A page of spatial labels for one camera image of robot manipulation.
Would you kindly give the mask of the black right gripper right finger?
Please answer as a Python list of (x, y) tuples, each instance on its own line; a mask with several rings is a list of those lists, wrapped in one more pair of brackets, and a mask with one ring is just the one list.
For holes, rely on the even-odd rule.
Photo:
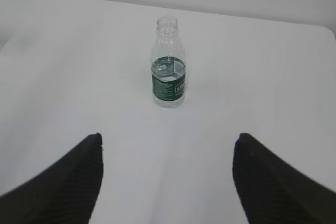
[(335, 192), (248, 133), (235, 143), (232, 174), (249, 223), (335, 223)]

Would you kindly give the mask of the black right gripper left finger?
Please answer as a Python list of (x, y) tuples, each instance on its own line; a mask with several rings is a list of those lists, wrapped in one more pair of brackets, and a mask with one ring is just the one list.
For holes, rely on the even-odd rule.
[(89, 223), (102, 179), (102, 136), (96, 133), (2, 195), (1, 223)]

